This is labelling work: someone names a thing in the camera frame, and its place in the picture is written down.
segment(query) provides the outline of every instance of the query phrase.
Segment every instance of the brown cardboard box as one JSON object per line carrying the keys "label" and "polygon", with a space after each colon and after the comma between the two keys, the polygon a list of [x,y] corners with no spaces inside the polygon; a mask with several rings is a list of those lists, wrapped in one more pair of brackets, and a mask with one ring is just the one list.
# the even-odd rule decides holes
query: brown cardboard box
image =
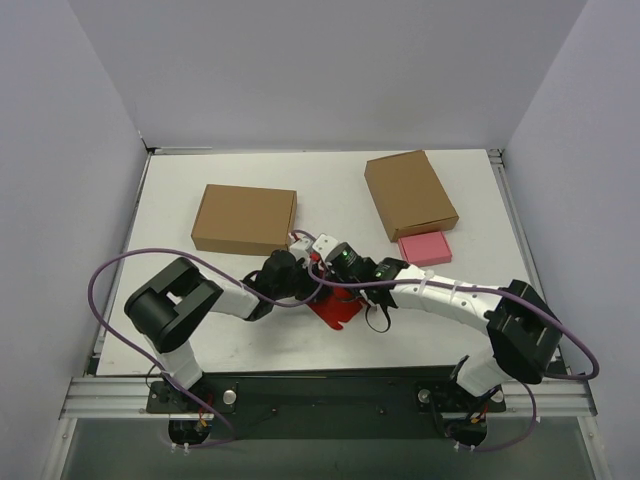
{"label": "brown cardboard box", "polygon": [[296,192],[207,185],[191,238],[198,250],[271,255],[287,248]]}
{"label": "brown cardboard box", "polygon": [[451,230],[456,209],[423,151],[367,162],[364,177],[389,240]]}

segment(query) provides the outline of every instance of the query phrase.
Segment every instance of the screw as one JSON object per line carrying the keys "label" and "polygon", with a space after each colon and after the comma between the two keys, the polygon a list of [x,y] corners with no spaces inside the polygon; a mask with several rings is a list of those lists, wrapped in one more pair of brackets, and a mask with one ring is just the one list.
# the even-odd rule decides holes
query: screw
{"label": "screw", "polygon": [[236,403],[238,395],[233,390],[229,389],[222,394],[222,401],[225,405],[233,405]]}
{"label": "screw", "polygon": [[422,390],[420,390],[418,392],[418,401],[420,403],[429,403],[429,396],[431,395],[431,392],[429,390],[427,390],[426,388],[423,388]]}

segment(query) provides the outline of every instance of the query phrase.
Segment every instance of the pink sponge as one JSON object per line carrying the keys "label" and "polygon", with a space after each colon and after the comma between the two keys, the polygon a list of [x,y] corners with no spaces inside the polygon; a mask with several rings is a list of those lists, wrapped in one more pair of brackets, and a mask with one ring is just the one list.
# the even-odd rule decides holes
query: pink sponge
{"label": "pink sponge", "polygon": [[400,255],[406,262],[419,267],[451,261],[451,249],[442,232],[400,238],[398,247],[400,247]]}

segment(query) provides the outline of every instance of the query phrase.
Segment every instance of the cable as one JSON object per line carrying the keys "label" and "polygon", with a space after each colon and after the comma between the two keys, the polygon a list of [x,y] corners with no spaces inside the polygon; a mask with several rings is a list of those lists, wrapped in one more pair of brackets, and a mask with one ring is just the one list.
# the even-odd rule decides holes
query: cable
{"label": "cable", "polygon": [[377,328],[373,328],[373,325],[369,322],[369,310],[371,310],[371,305],[367,304],[367,309],[364,311],[364,321],[367,322],[369,328],[376,333],[387,333],[391,328],[391,317],[389,316],[389,312],[382,310],[382,313],[384,313],[384,316],[387,319],[387,328],[384,330],[378,330]]}
{"label": "cable", "polygon": [[464,418],[464,420],[465,421],[471,420],[471,417],[473,417],[473,414],[476,413],[483,406],[487,406],[488,408],[489,399],[491,399],[491,397],[493,397],[498,390],[500,390],[500,387],[498,386],[493,387],[491,390],[489,390],[488,392],[478,397],[478,399],[476,400],[476,403],[471,407],[471,409],[469,410],[469,413],[467,413],[467,416]]}
{"label": "cable", "polygon": [[[529,437],[529,435],[531,435],[533,433],[533,431],[536,428],[536,424],[538,423],[538,405],[536,404],[536,399],[533,396],[533,392],[531,391],[531,389],[529,388],[529,385],[525,384],[525,383],[520,383],[520,385],[522,385],[525,390],[527,391],[527,393],[529,394],[529,398],[531,398],[531,421],[529,422],[529,427],[527,428],[527,430],[522,434],[517,436],[516,438],[513,438],[507,442],[498,444],[498,445],[491,445],[488,447],[474,447],[473,449],[471,447],[469,447],[468,445],[465,445],[463,443],[458,443],[462,448],[464,448],[465,450],[473,450],[474,453],[491,453],[491,452],[498,452],[500,450],[505,450],[509,447],[513,447],[514,445],[522,442],[523,440],[525,440],[526,438]],[[451,427],[452,425],[448,425],[447,428],[445,429],[447,432],[447,435],[449,435],[449,437],[451,437]]]}
{"label": "cable", "polygon": [[118,255],[118,256],[112,258],[111,260],[109,260],[109,261],[103,263],[102,265],[100,265],[96,269],[96,271],[93,272],[93,275],[91,275],[91,279],[89,280],[89,285],[87,286],[87,300],[89,302],[89,308],[91,309],[91,313],[93,313],[93,316],[96,318],[98,323],[100,323],[100,325],[102,325],[107,332],[109,332],[111,335],[116,337],[118,340],[123,342],[128,347],[130,347],[133,350],[135,350],[136,352],[138,352],[140,355],[142,355],[143,357],[148,359],[153,365],[155,365],[157,368],[159,368],[160,372],[162,373],[162,376],[167,380],[167,382],[169,382],[173,386],[173,388],[178,390],[183,395],[186,395],[187,397],[189,397],[191,400],[196,402],[198,405],[200,405],[201,407],[205,408],[208,412],[213,413],[215,418],[220,419],[220,421],[229,429],[229,431],[231,433],[231,436],[229,438],[225,438],[225,439],[222,439],[222,440],[215,440],[215,441],[210,442],[209,444],[207,444],[208,446],[222,445],[222,444],[225,444],[225,443],[230,443],[230,442],[234,441],[235,437],[236,437],[235,428],[233,427],[231,422],[229,422],[229,420],[227,420],[224,416],[222,416],[215,408],[213,408],[210,405],[207,405],[200,398],[198,398],[193,393],[191,393],[189,390],[184,388],[178,381],[173,379],[171,377],[171,375],[169,375],[166,371],[164,371],[164,369],[162,367],[162,364],[157,359],[155,359],[152,355],[148,354],[142,348],[137,346],[132,341],[128,340],[126,337],[124,337],[122,334],[120,334],[116,329],[114,329],[111,325],[109,325],[109,323],[104,319],[104,317],[98,311],[98,307],[96,307],[95,298],[94,298],[94,287],[95,287],[95,283],[96,283],[96,280],[97,280],[98,276],[108,266],[110,266],[110,265],[112,265],[112,264],[114,264],[116,262],[119,262],[123,258],[130,257],[132,255],[139,255],[140,253],[141,252],[139,250],[138,251],[134,250],[132,252],[126,252],[126,253],[123,253],[121,255]]}
{"label": "cable", "polygon": [[[383,280],[380,282],[363,282],[363,283],[331,282],[329,280],[324,280],[318,277],[317,275],[315,275],[311,269],[312,265],[313,265],[313,262],[309,262],[309,268],[308,268],[309,276],[312,279],[314,279],[316,282],[320,283],[321,285],[326,285],[328,287],[333,287],[333,288],[336,288],[336,287],[338,288],[369,288],[369,287],[386,287],[386,286],[392,287],[395,285],[416,285],[416,284],[423,283],[422,280],[418,280],[418,279]],[[448,283],[436,282],[434,280],[427,280],[425,284],[431,287],[445,288],[447,290],[452,290],[454,288],[454,285],[449,285]],[[464,287],[464,286],[455,286],[455,288],[456,288],[456,291],[458,292],[488,293],[490,295],[498,295],[500,297],[507,298],[513,302],[516,302],[522,305],[527,310],[537,315],[538,318],[540,318],[545,324],[547,324],[547,326],[551,328],[555,328],[556,330],[559,330],[563,335],[565,335],[569,340],[571,340],[573,344],[576,347],[578,347],[582,351],[582,353],[585,354],[585,356],[589,359],[592,365],[592,371],[589,374],[565,375],[565,374],[559,374],[559,373],[545,372],[545,376],[547,378],[555,378],[559,380],[592,380],[600,374],[600,363],[598,362],[598,359],[593,354],[593,352],[589,349],[589,347],[587,347],[584,344],[584,342],[582,342],[582,340],[576,337],[573,334],[573,332],[571,332],[571,330],[569,330],[565,325],[560,323],[558,320],[553,318],[551,315],[549,315],[547,312],[545,312],[541,308],[536,307],[532,303],[524,300],[523,298],[518,297],[517,295],[514,295],[513,293],[505,292],[504,290],[498,290],[495,288],[488,288],[488,287]]]}
{"label": "cable", "polygon": [[474,422],[478,422],[480,420],[484,420],[485,418],[487,418],[487,412],[489,411],[489,402],[484,404],[484,408],[482,409],[482,412],[480,412],[480,414],[471,420],[471,423]]}
{"label": "cable", "polygon": [[196,402],[198,405],[203,407],[208,412],[213,413],[214,417],[215,418],[219,418],[220,421],[231,432],[231,437],[226,438],[226,439],[222,439],[222,440],[215,440],[213,442],[209,442],[209,443],[206,444],[206,446],[222,445],[224,443],[232,442],[232,441],[235,440],[236,433],[235,433],[235,429],[234,429],[233,425],[231,424],[231,422],[229,422],[215,408],[213,408],[210,405],[207,405],[200,398],[198,398],[193,393],[191,393],[189,390],[184,388],[178,381],[173,379],[171,377],[171,375],[169,375],[163,369],[162,364],[157,359],[155,359],[152,355],[148,354],[145,350],[143,350],[142,348],[138,347],[135,343],[133,343],[132,341],[128,340],[126,337],[124,337],[122,334],[120,334],[117,330],[115,330],[113,327],[111,327],[109,325],[109,323],[104,319],[104,317],[100,314],[100,312],[98,311],[98,308],[96,307],[95,298],[94,298],[94,288],[95,288],[95,283],[96,283],[96,280],[98,279],[98,276],[107,267],[109,267],[110,265],[112,265],[114,263],[117,263],[117,262],[119,262],[119,261],[121,261],[121,260],[123,260],[123,259],[125,259],[127,257],[133,257],[135,255],[143,255],[143,254],[147,254],[147,253],[167,253],[167,254],[171,254],[171,255],[177,255],[177,256],[188,258],[189,260],[192,260],[192,261],[194,261],[196,263],[199,263],[200,265],[202,265],[202,266],[208,268],[209,270],[217,273],[222,278],[230,281],[231,283],[233,283],[235,285],[238,285],[241,288],[244,288],[246,291],[252,293],[256,297],[258,297],[258,298],[260,298],[260,299],[262,299],[262,300],[264,300],[266,302],[272,303],[273,305],[278,306],[278,307],[294,308],[294,307],[299,307],[301,305],[306,305],[307,303],[311,302],[311,300],[313,300],[318,295],[318,293],[322,289],[322,285],[318,284],[318,288],[316,288],[316,290],[308,298],[306,298],[305,300],[302,300],[302,301],[299,301],[299,302],[293,302],[293,303],[282,303],[282,302],[278,302],[276,300],[272,300],[269,297],[261,294],[260,292],[257,292],[255,290],[253,290],[252,288],[248,287],[247,285],[244,285],[242,282],[240,282],[240,281],[236,280],[235,278],[233,278],[231,275],[228,275],[228,274],[224,273],[222,270],[214,267],[213,265],[209,264],[208,262],[205,262],[204,260],[202,260],[201,258],[199,258],[199,257],[197,257],[195,255],[192,255],[192,254],[190,254],[188,252],[182,252],[180,250],[174,250],[174,249],[171,249],[171,248],[141,248],[141,249],[138,249],[138,250],[131,250],[129,252],[122,253],[120,255],[115,256],[111,260],[108,260],[107,262],[103,263],[102,265],[100,265],[95,270],[95,272],[93,272],[93,274],[91,275],[91,278],[89,279],[89,284],[87,286],[87,300],[89,302],[89,308],[91,309],[91,313],[93,313],[93,316],[96,318],[98,323],[100,323],[100,325],[102,325],[106,331],[111,333],[114,337],[116,337],[122,343],[127,345],[129,348],[132,348],[133,350],[138,352],[143,357],[147,358],[153,364],[153,366],[155,366],[156,368],[158,368],[160,370],[160,373],[162,374],[162,376],[167,380],[167,382],[169,382],[169,384],[171,384],[171,386],[173,386],[173,388],[178,390],[183,395],[186,395],[188,398],[190,398],[191,400]]}
{"label": "cable", "polygon": [[296,228],[295,230],[291,230],[291,233],[295,234],[300,234],[300,235],[304,235],[305,237],[307,237],[309,240],[311,240],[312,242],[316,241],[316,237],[314,237],[313,235],[311,235],[309,232],[305,232],[304,230],[300,230],[299,228]]}
{"label": "cable", "polygon": [[156,366],[155,365],[151,365],[151,368],[149,369],[147,374],[144,376],[144,383],[145,383],[145,385],[147,385],[147,388],[149,390],[151,390],[151,385],[149,385],[149,375],[151,375],[151,372],[153,372],[154,368],[156,368]]}

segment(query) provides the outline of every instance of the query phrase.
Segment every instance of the white wall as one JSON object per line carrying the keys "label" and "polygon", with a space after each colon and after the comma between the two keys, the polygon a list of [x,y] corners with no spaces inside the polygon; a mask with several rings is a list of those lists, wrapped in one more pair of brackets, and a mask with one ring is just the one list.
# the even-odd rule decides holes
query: white wall
{"label": "white wall", "polygon": [[590,0],[506,150],[550,304],[602,362],[592,387],[617,479],[640,471],[639,24],[639,2]]}
{"label": "white wall", "polygon": [[70,0],[148,145],[503,147],[585,0]]}
{"label": "white wall", "polygon": [[39,478],[144,160],[67,2],[0,1],[0,478]]}

